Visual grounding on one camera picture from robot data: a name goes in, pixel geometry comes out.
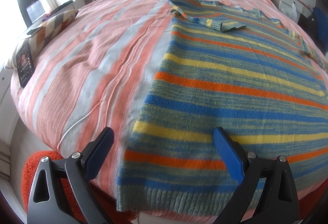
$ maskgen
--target pink striped bedsheet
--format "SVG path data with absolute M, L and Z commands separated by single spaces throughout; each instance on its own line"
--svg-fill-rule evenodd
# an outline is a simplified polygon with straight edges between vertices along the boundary
M 11 94 L 27 127 L 45 144 L 68 157 L 81 151 L 105 126 L 114 145 L 94 184 L 116 197 L 116 179 L 129 134 L 170 41 L 168 0 L 97 0 L 82 9 L 35 60 L 26 87 L 17 73 Z M 258 8 L 280 19 L 315 48 L 309 36 L 270 0 L 219 0 L 232 7 Z M 326 87 L 327 74 L 315 63 Z M 299 193 L 302 198 L 316 189 Z M 215 217 L 149 212 L 180 221 L 211 223 Z

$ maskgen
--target patterned pillow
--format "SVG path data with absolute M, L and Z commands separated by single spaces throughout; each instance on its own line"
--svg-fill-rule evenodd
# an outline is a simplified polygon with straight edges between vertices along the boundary
M 26 43 L 30 45 L 32 60 L 34 60 L 41 52 L 41 50 L 62 30 L 64 30 L 69 24 L 71 24 L 78 10 L 69 10 L 63 13 L 60 13 L 47 21 L 43 22 L 39 27 L 31 30 L 29 33 L 32 34 L 29 38 L 19 41 L 16 48 L 13 51 L 13 54 L 8 58 L 7 63 L 5 64 L 6 68 L 15 68 L 17 69 L 16 64 L 16 54 Z

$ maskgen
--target metal screw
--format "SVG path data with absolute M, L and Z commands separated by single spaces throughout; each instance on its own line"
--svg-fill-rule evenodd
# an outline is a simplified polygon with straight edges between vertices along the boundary
M 281 156 L 279 157 L 279 160 L 280 160 L 281 162 L 286 162 L 286 161 L 287 161 L 286 157 L 284 157 L 283 155 L 281 155 Z
M 249 158 L 256 158 L 256 154 L 253 153 L 253 152 L 248 152 L 248 153 L 247 153 L 247 156 L 248 156 Z
M 42 163 L 45 163 L 45 162 L 47 162 L 48 160 L 49 160 L 49 158 L 48 158 L 47 156 L 44 156 L 44 157 L 41 158 L 41 162 L 42 162 Z
M 72 154 L 72 158 L 79 158 L 80 155 L 81 155 L 80 152 L 74 152 L 74 153 Z

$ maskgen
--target phone screen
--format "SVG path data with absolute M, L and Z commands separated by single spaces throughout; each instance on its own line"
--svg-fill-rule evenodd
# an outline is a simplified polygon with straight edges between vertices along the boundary
M 24 88 L 34 73 L 34 65 L 28 43 L 24 44 L 18 51 L 16 55 L 16 64 L 19 83 L 21 87 Z

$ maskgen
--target knitted sweater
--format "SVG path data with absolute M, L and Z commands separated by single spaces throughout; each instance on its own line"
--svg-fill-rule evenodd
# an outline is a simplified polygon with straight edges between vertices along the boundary
M 172 40 L 124 154 L 118 209 L 218 215 L 238 184 L 213 146 L 218 126 L 245 151 L 286 156 L 298 191 L 327 178 L 328 92 L 310 58 L 327 62 L 257 9 L 169 4 Z

